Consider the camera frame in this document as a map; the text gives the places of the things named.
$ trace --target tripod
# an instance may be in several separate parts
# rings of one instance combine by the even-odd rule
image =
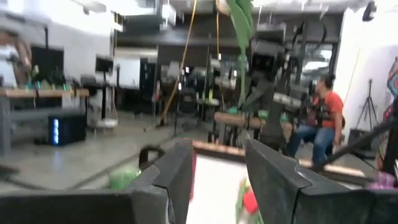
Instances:
[[[367,133],[367,131],[359,130],[359,122],[361,121],[361,118],[364,116],[364,121],[366,121],[366,118],[368,117],[369,114],[369,125],[371,130],[373,129],[373,124],[372,124],[372,118],[374,117],[376,123],[377,123],[377,116],[376,116],[376,110],[374,109],[374,104],[371,96],[371,89],[372,89],[372,80],[370,79],[369,82],[369,89],[368,89],[368,97],[366,98],[365,104],[362,107],[361,115],[358,118],[358,122],[356,123],[356,127],[354,129],[351,129],[349,132],[349,138],[348,138],[348,144],[350,144],[352,141],[357,139],[358,137],[364,135]],[[372,148],[371,143],[367,144],[366,146],[363,146],[355,151],[353,151],[353,154],[360,158],[361,160],[363,159],[375,159],[376,158],[376,150]]]
[[[372,115],[374,116],[374,120],[377,123],[377,116],[376,116],[376,110],[374,109],[374,104],[371,96],[371,90],[372,90],[372,79],[368,81],[368,97],[366,98],[365,104],[362,107],[361,115],[358,118],[358,122],[356,123],[356,128],[359,126],[359,122],[361,122],[362,116],[364,116],[363,120],[366,121],[366,117],[369,114],[369,125],[371,130],[373,129],[372,125]]]

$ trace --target computer tower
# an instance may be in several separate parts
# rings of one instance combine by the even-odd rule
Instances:
[[[84,114],[49,116],[49,144],[64,146],[86,139],[87,120]]]
[[[156,63],[141,59],[139,75],[139,91],[144,98],[152,99],[154,94]]]

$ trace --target wooden beam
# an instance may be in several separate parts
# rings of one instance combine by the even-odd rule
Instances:
[[[62,97],[65,95],[74,95],[74,90],[25,90],[25,89],[7,89],[0,88],[0,96],[5,96],[8,98],[35,98],[35,97]],[[76,96],[83,97],[88,96],[87,89],[77,89]]]
[[[214,114],[214,120],[218,123],[224,123],[239,127],[243,127],[246,124],[246,119],[243,116],[237,114],[222,113],[222,112],[216,112]],[[249,120],[249,126],[252,129],[260,129],[261,126],[265,124],[266,121],[260,118],[250,118]],[[292,135],[293,131],[293,125],[289,122],[282,122],[280,125],[282,126],[282,129],[284,131],[286,140],[290,139],[290,136]]]

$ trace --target colorful tapestry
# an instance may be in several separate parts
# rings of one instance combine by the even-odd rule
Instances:
[[[388,119],[388,117],[390,116],[392,112],[392,103],[394,102],[394,98],[397,96],[398,96],[398,57],[396,57],[388,74],[386,97],[384,99],[385,110],[383,112],[383,121]],[[384,155],[386,154],[388,135],[389,131],[382,134],[378,140],[379,156],[377,159],[377,166],[379,169],[381,169],[382,167]]]

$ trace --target man sitting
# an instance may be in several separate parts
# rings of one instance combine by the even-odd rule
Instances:
[[[301,140],[315,135],[313,141],[312,162],[317,164],[326,159],[326,149],[331,144],[340,143],[341,130],[343,129],[343,101],[340,96],[331,90],[334,75],[320,77],[317,80],[315,92],[318,97],[314,99],[314,106],[324,101],[330,114],[330,119],[317,123],[315,114],[308,110],[307,124],[300,125],[290,138],[286,147],[286,156],[294,157],[300,146]]]

